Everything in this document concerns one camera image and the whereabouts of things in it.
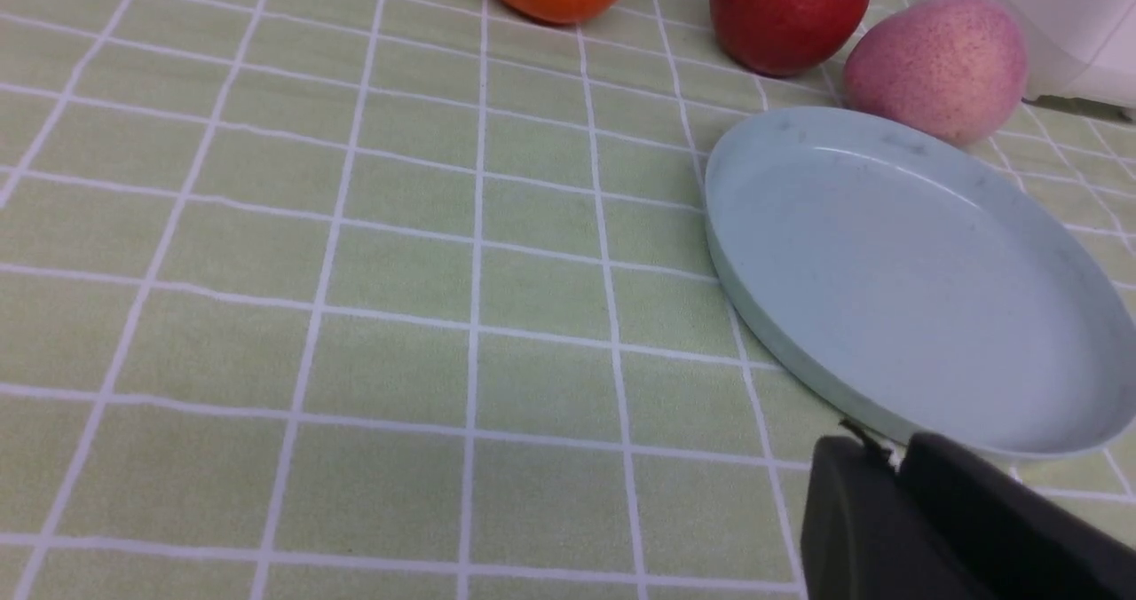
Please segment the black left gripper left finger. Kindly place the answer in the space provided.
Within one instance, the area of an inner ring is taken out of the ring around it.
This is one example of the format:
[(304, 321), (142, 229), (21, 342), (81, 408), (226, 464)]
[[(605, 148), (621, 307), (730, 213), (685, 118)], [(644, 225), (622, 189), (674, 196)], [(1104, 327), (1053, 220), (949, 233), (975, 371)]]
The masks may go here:
[(993, 599), (897, 485), (891, 450), (854, 422), (813, 445), (801, 527), (810, 599)]

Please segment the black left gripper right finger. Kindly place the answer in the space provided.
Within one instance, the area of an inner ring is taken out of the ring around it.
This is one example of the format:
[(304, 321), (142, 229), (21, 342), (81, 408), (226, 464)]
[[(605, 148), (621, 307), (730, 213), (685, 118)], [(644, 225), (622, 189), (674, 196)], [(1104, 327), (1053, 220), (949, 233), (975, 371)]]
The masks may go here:
[(897, 483), (999, 599), (1131, 599), (1133, 549), (949, 438), (911, 438)]

